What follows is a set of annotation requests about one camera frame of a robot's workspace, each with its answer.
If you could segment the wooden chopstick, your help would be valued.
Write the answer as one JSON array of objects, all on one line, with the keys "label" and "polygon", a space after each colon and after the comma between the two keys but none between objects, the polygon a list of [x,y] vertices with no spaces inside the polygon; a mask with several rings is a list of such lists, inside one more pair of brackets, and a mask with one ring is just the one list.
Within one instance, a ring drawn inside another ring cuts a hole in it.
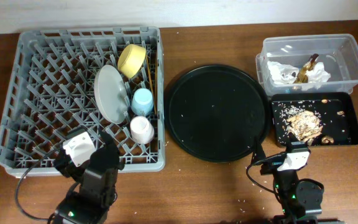
[{"label": "wooden chopstick", "polygon": [[155,54],[155,71],[154,71],[154,109],[157,113],[157,85],[158,85],[158,52]]},{"label": "wooden chopstick", "polygon": [[149,79],[150,91],[151,91],[152,96],[153,96],[154,114],[157,115],[156,96],[155,96],[155,93],[154,93],[152,77],[151,77],[151,70],[150,70],[150,63],[149,63],[149,58],[147,56],[147,53],[146,53],[146,56],[145,56],[145,61],[146,61],[146,66],[147,66],[147,75],[148,75],[148,79]]}]

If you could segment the pink plastic cup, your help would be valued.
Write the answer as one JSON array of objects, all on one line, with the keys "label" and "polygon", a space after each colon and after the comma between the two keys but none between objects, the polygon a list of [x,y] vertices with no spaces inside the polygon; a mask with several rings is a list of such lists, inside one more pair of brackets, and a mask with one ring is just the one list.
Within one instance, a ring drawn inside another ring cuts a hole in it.
[{"label": "pink plastic cup", "polygon": [[133,140],[138,144],[148,144],[154,138],[154,127],[145,116],[136,116],[131,120],[130,130]]}]

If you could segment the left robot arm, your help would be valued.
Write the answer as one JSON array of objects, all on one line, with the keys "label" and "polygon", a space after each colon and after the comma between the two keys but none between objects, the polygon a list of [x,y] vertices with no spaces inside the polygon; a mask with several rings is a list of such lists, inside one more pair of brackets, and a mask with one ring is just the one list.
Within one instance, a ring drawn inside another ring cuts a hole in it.
[{"label": "left robot arm", "polygon": [[117,199],[117,173],[125,166],[113,138],[99,130],[104,146],[96,148],[80,126],[68,133],[54,168],[75,183],[50,215],[48,223],[104,223]]}]

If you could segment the gold foil wrapper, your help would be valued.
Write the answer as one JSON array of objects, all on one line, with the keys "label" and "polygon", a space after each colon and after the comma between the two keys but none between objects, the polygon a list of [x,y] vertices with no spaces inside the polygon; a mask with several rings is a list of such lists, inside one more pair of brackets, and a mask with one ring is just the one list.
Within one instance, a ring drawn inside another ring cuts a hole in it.
[{"label": "gold foil wrapper", "polygon": [[309,60],[303,65],[300,69],[298,75],[296,76],[296,80],[294,83],[308,83],[307,71],[311,71],[316,65],[316,60],[319,57],[318,54],[313,54]]}]

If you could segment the yellow bowl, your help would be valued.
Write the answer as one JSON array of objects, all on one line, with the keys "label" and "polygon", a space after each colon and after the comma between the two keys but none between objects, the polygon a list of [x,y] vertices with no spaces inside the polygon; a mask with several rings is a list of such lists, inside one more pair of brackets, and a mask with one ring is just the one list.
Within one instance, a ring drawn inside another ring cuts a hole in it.
[{"label": "yellow bowl", "polygon": [[133,78],[141,69],[145,56],[146,48],[135,44],[129,44],[125,47],[119,57],[117,69],[127,78]]}]

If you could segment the food scraps pile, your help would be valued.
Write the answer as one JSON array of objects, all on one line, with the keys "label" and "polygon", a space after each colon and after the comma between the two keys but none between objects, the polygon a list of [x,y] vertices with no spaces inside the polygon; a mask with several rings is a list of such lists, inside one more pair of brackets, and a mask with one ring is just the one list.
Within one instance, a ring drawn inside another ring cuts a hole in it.
[{"label": "food scraps pile", "polygon": [[286,146],[288,133],[308,146],[341,145],[350,141],[345,109],[339,100],[293,100],[272,103],[276,140]]}]

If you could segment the white napkin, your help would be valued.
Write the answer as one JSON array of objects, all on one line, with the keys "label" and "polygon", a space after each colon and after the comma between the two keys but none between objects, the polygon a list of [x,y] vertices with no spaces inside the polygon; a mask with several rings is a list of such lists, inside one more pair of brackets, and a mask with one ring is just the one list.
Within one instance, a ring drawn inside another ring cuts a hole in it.
[{"label": "white napkin", "polygon": [[[267,65],[274,84],[278,85],[295,83],[300,72],[299,68],[279,62],[268,61]],[[307,70],[306,76],[308,83],[327,82],[331,78],[331,74],[325,70],[323,62],[318,62],[311,70]]]}]

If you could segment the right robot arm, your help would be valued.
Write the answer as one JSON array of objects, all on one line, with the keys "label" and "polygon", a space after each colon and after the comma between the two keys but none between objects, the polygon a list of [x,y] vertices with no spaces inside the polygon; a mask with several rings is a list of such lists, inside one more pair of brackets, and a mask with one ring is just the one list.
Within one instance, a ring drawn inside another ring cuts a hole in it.
[{"label": "right robot arm", "polygon": [[311,151],[302,142],[290,142],[286,150],[267,157],[258,137],[254,138],[252,160],[246,169],[260,166],[261,175],[273,176],[273,187],[268,189],[250,179],[261,189],[274,194],[282,206],[283,214],[273,217],[273,223],[318,223],[317,216],[322,213],[324,185],[313,179],[299,179],[297,172],[307,165]]}]

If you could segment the grey round plate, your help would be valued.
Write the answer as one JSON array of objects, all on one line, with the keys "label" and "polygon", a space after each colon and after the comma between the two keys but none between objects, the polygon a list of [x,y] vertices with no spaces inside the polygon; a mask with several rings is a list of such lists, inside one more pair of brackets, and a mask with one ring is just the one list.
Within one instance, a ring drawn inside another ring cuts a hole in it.
[{"label": "grey round plate", "polygon": [[124,81],[118,70],[112,65],[104,65],[94,79],[94,98],[103,118],[110,123],[122,123],[128,108],[126,96]]}]

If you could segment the light blue plastic cup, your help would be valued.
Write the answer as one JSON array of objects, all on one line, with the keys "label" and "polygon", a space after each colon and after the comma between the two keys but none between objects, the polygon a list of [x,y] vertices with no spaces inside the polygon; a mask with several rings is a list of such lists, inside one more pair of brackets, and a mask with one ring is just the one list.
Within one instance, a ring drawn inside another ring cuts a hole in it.
[{"label": "light blue plastic cup", "polygon": [[132,97],[131,109],[137,116],[148,116],[154,108],[153,94],[147,88],[139,88]]}]

